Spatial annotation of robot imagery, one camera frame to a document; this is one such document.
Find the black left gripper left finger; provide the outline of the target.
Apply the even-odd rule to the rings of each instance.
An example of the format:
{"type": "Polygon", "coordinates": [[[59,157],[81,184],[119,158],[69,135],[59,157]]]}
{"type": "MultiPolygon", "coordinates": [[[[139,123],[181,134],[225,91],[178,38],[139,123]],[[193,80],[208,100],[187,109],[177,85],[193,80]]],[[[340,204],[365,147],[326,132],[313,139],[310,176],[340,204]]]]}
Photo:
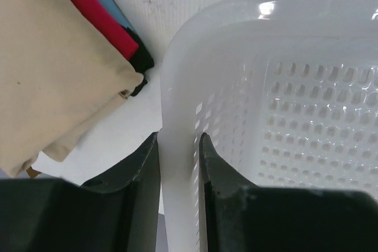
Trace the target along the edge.
{"type": "Polygon", "coordinates": [[[2,251],[154,251],[159,208],[157,133],[76,185],[1,180],[2,251]]]}

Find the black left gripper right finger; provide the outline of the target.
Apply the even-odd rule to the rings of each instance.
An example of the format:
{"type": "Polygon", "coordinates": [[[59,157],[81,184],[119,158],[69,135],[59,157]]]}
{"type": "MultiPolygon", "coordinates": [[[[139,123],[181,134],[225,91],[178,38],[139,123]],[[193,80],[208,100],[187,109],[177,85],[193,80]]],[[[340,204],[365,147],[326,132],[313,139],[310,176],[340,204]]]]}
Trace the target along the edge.
{"type": "Polygon", "coordinates": [[[376,251],[377,202],[350,190],[250,182],[199,142],[200,235],[205,251],[376,251]]]}

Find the white perforated plastic basket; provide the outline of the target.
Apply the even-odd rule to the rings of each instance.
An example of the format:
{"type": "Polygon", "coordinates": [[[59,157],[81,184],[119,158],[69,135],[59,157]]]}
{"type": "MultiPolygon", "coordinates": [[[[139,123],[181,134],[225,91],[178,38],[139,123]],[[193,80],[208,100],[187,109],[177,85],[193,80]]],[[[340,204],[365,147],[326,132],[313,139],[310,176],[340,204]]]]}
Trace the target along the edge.
{"type": "Polygon", "coordinates": [[[169,251],[201,251],[198,144],[263,186],[377,196],[377,0],[225,0],[172,39],[158,135],[169,251]]]}

